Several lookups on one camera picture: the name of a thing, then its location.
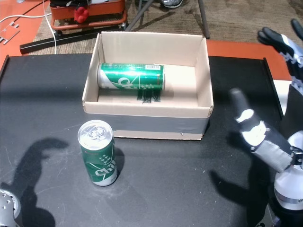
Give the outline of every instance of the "cardboard box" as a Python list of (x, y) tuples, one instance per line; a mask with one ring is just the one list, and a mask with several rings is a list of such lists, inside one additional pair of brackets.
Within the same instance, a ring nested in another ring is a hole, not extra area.
[[(165, 66), (160, 102), (137, 101), (136, 90), (100, 89), (99, 64)], [(115, 137), (200, 140), (213, 110), (206, 39), (199, 35), (102, 32), (86, 80), (84, 111), (108, 122)]]

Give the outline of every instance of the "carpet floor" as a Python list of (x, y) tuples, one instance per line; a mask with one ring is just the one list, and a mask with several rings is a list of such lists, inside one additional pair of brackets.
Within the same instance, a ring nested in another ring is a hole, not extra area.
[[(125, 1), (130, 22), (137, 13), (138, 0)], [(291, 28), (290, 20), (296, 18), (303, 24), (302, 0), (204, 0), (204, 4), (211, 39), (256, 43), (257, 31), (267, 26), (301, 43)], [(201, 35), (198, 2), (184, 0), (180, 7), (167, 9), (155, 1), (133, 31)], [(52, 34), (44, 18), (35, 41), (50, 37)], [(64, 44), (57, 46), (57, 53), (92, 53), (94, 44), (95, 39)], [(32, 52), (31, 55), (52, 53), (53, 47)]]

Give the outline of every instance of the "green can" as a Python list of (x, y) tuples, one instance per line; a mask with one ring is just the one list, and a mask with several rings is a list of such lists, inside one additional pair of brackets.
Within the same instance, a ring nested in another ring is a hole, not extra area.
[(159, 89), (165, 86), (163, 65), (103, 63), (98, 68), (98, 85), (112, 89)]
[(112, 184), (117, 178), (115, 143), (109, 124), (92, 120), (78, 131), (78, 141), (91, 181), (99, 186)]

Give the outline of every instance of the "black table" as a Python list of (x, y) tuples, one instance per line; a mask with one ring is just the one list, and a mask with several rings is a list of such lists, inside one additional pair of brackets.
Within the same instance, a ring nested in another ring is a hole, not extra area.
[(227, 92), (240, 87), (268, 123), (280, 111), (263, 60), (210, 57), (214, 112), (201, 141), (115, 139), (119, 170), (92, 184), (77, 140), (91, 54), (11, 57), (0, 85), (1, 188), (25, 227), (244, 227), (267, 203), (272, 173), (245, 151)]

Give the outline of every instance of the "shoe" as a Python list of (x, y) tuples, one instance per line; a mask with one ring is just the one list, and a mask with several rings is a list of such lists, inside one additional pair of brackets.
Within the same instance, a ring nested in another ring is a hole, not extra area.
[(177, 8), (182, 2), (183, 0), (161, 0), (161, 3), (167, 8)]

